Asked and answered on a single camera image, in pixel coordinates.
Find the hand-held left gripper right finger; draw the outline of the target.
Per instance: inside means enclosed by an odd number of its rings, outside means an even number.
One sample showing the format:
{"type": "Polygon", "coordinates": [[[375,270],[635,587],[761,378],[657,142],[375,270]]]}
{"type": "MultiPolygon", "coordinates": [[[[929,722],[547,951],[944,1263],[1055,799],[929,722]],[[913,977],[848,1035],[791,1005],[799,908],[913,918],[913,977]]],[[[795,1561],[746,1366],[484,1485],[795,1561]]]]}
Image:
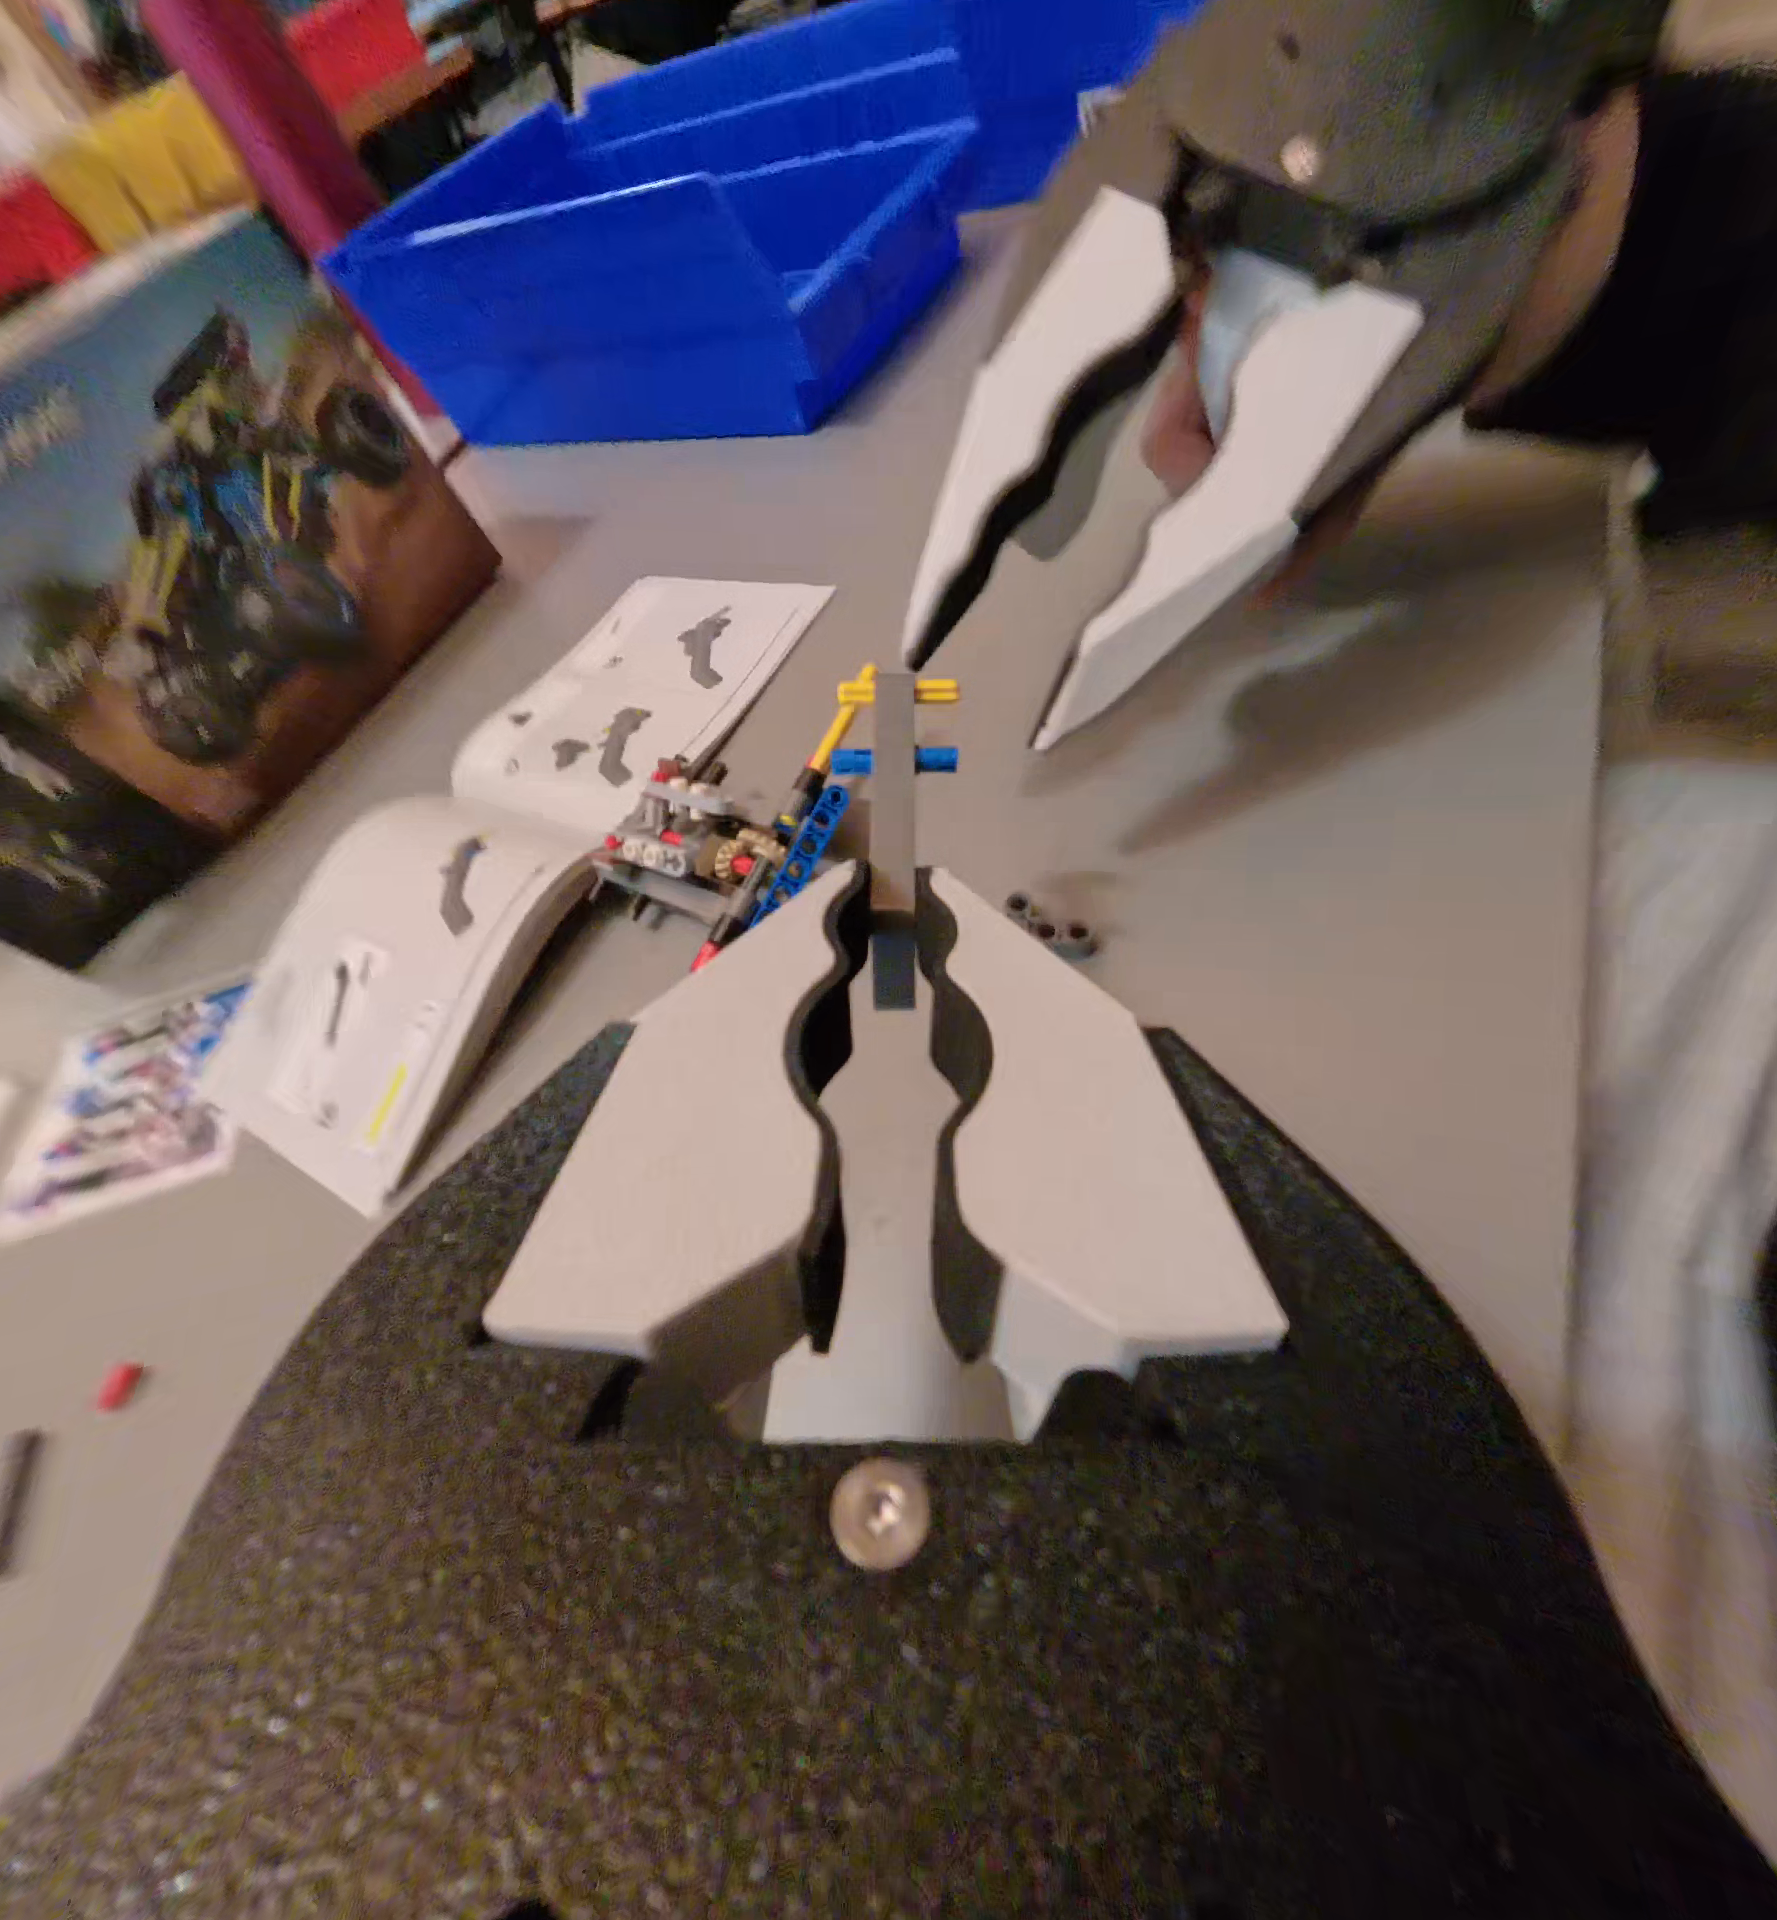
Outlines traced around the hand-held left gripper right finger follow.
{"type": "Polygon", "coordinates": [[[1078,1375],[1274,1353],[1290,1329],[1148,1032],[944,869],[922,872],[929,1267],[953,1355],[1033,1442],[1078,1375]]]}

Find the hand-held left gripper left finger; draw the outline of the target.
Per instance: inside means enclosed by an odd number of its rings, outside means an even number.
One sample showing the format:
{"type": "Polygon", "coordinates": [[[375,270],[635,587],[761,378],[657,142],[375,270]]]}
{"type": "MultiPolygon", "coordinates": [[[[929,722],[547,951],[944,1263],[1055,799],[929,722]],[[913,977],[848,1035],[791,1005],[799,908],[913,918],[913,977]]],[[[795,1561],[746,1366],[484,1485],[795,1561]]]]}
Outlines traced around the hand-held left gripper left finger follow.
{"type": "Polygon", "coordinates": [[[845,1269],[834,1127],[870,874],[839,861],[632,1021],[482,1309],[500,1342],[632,1361],[826,1351],[845,1269]]]}

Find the dark grey beam with pins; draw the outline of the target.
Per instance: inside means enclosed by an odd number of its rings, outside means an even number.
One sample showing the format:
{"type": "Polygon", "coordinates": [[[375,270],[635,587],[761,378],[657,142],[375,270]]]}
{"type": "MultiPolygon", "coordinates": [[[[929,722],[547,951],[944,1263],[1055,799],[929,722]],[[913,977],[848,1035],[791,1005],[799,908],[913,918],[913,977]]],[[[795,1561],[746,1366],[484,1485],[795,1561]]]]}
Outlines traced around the dark grey beam with pins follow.
{"type": "Polygon", "coordinates": [[[870,971],[877,1011],[916,1005],[916,777],[921,745],[916,709],[957,702],[952,677],[910,671],[879,674],[865,665],[834,690],[839,717],[870,718],[870,971]]]}

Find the lego sticker sheet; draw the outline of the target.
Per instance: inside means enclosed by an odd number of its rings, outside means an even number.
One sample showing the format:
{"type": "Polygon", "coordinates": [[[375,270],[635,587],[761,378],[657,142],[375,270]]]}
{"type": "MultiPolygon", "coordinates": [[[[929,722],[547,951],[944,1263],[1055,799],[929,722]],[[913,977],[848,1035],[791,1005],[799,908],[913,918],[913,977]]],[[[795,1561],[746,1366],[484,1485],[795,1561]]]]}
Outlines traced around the lego sticker sheet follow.
{"type": "Polygon", "coordinates": [[[224,1175],[236,1126],[206,1071],[252,995],[232,972],[102,1020],[58,1064],[0,1179],[0,1246],[224,1175]]]}

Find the maroon post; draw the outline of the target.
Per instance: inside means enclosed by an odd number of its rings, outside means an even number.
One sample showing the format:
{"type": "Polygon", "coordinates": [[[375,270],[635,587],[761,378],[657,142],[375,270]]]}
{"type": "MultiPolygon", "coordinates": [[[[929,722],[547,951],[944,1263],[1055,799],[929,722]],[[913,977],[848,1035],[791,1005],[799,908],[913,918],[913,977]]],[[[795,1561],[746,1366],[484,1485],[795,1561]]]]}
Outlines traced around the maroon post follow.
{"type": "Polygon", "coordinates": [[[372,176],[274,12],[260,3],[143,3],[138,12],[309,264],[380,213],[372,176]]]}

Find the lego instruction booklet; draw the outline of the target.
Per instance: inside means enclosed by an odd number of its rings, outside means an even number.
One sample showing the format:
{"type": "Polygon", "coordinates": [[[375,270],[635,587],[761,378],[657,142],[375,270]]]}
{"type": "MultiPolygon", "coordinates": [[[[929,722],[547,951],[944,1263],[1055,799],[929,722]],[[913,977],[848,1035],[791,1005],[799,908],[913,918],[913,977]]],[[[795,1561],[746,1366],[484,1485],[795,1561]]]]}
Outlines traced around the lego instruction booklet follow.
{"type": "Polygon", "coordinates": [[[720,762],[833,587],[649,576],[461,745],[444,791],[320,856],[211,1062],[212,1104],[376,1218],[539,948],[599,886],[591,853],[665,758],[720,762]]]}

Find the lego set cardboard box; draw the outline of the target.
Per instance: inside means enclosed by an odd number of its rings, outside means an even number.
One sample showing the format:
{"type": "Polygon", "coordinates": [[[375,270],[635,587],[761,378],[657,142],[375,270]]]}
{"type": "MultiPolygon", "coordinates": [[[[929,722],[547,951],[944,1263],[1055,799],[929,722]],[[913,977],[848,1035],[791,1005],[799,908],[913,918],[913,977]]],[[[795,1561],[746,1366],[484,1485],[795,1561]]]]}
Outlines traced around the lego set cardboard box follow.
{"type": "Polygon", "coordinates": [[[501,556],[286,235],[0,324],[0,941],[66,972],[249,833],[501,556]]]}

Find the partly built lego chassis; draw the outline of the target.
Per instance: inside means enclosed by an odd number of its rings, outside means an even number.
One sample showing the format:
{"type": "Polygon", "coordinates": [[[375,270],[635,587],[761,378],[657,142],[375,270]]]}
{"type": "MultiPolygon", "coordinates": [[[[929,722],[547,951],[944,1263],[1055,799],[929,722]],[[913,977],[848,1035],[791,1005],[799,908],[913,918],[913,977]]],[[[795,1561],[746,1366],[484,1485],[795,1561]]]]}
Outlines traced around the partly built lego chassis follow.
{"type": "Polygon", "coordinates": [[[733,803],[719,762],[665,758],[630,812],[591,853],[599,889],[613,889],[635,918],[681,915],[701,941],[692,972],[799,896],[830,856],[849,808],[845,742],[872,705],[877,670],[837,687],[837,706],[779,808],[765,817],[733,803]]]}

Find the person's right hand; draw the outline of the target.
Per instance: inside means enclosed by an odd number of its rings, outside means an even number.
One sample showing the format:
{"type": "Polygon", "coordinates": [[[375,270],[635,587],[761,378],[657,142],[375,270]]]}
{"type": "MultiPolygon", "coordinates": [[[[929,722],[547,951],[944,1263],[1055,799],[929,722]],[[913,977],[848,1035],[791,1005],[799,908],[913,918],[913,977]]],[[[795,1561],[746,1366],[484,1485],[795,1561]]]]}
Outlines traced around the person's right hand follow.
{"type": "MultiPolygon", "coordinates": [[[[1500,345],[1471,378],[1460,406],[1484,412],[1545,366],[1572,335],[1608,277],[1634,199],[1642,138],[1640,86],[1613,88],[1572,127],[1572,181],[1562,219],[1550,230],[1524,293],[1511,311],[1500,345]]],[[[1345,541],[1397,454],[1335,494],[1290,549],[1286,561],[1252,592],[1258,607],[1284,602],[1307,572],[1345,541]]]]}

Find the grey T-shaped lego beam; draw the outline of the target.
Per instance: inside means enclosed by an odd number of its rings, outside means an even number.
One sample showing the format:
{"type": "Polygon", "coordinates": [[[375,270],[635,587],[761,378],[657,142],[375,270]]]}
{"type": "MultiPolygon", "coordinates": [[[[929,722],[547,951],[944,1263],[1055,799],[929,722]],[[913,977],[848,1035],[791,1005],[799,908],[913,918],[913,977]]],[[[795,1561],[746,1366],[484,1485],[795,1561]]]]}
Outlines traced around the grey T-shaped lego beam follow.
{"type": "Polygon", "coordinates": [[[1000,912],[1035,948],[1053,959],[1084,964],[1099,955],[1099,936],[1086,921],[1058,918],[1026,890],[1007,893],[1000,912]]]}

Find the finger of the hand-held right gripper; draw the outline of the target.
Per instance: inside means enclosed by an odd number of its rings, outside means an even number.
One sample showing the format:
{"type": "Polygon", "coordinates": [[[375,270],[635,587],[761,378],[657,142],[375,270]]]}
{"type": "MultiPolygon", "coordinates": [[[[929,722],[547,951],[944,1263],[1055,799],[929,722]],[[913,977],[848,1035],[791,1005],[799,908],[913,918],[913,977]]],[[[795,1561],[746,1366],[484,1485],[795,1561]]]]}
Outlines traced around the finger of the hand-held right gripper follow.
{"type": "Polygon", "coordinates": [[[1146,529],[1122,592],[1093,615],[1033,750],[1097,720],[1173,648],[1274,574],[1310,495],[1425,328],[1425,308],[1363,283],[1211,283],[1195,383],[1211,463],[1146,529]]]}
{"type": "Polygon", "coordinates": [[[1100,188],[972,378],[904,612],[906,670],[972,611],[1091,420],[1159,368],[1180,308],[1162,209],[1100,188]]]}

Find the yellow storage bin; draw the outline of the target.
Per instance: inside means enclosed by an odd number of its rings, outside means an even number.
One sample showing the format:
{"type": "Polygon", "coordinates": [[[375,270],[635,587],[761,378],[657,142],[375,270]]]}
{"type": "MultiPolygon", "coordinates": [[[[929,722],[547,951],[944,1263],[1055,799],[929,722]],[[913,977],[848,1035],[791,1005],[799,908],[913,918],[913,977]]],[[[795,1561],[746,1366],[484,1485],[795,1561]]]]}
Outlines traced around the yellow storage bin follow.
{"type": "Polygon", "coordinates": [[[37,181],[99,255],[211,213],[258,204],[244,162],[186,76],[174,76],[53,142],[37,181]]]}

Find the black lego axle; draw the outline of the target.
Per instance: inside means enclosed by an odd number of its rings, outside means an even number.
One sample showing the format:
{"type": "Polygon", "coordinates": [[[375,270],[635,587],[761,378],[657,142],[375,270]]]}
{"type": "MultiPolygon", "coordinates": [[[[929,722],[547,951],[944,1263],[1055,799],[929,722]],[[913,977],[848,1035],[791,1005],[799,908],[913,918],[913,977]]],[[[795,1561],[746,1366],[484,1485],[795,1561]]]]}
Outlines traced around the black lego axle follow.
{"type": "Polygon", "coordinates": [[[23,1429],[7,1437],[0,1455],[0,1581],[7,1578],[21,1554],[21,1536],[37,1492],[48,1436],[23,1429]]]}

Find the blue plastic bin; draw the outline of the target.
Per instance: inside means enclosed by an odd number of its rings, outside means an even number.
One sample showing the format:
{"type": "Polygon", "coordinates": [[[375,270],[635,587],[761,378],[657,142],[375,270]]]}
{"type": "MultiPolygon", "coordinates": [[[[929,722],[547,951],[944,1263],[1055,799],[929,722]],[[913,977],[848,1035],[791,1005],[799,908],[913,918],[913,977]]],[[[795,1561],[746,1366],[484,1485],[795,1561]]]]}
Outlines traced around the blue plastic bin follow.
{"type": "Polygon", "coordinates": [[[532,111],[318,262],[470,445],[804,437],[960,262],[949,47],[731,107],[643,83],[532,111]]]}
{"type": "Polygon", "coordinates": [[[1084,108],[1123,88],[1159,39],[1202,3],[949,3],[978,135],[960,206],[1038,196],[1084,127],[1084,108]]]}

